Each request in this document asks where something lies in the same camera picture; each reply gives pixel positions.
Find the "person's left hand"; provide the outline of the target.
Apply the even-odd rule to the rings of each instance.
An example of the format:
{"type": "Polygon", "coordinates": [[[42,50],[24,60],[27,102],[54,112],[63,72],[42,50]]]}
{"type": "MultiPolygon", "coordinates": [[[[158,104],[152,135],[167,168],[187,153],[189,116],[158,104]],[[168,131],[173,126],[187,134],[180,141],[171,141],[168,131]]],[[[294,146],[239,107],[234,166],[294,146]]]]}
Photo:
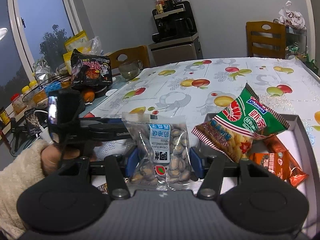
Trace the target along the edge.
{"type": "MultiPolygon", "coordinates": [[[[96,161],[94,149],[100,147],[102,142],[87,141],[84,146],[84,156],[89,157],[90,161],[96,161]]],[[[61,167],[62,160],[69,160],[77,158],[81,155],[79,149],[65,148],[63,149],[57,145],[49,145],[41,152],[41,165],[43,174],[48,176],[61,167]]]]}

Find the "cream fleece sleeve forearm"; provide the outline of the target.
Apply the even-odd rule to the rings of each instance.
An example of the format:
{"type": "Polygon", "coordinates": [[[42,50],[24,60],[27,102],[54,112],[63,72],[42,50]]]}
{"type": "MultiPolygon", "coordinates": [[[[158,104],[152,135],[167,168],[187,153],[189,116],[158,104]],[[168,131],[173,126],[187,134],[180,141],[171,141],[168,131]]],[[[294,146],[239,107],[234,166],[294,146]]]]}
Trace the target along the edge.
{"type": "Polygon", "coordinates": [[[17,213],[19,196],[44,178],[41,152],[48,146],[38,140],[1,171],[1,233],[7,239],[18,239],[25,227],[17,213]]]}

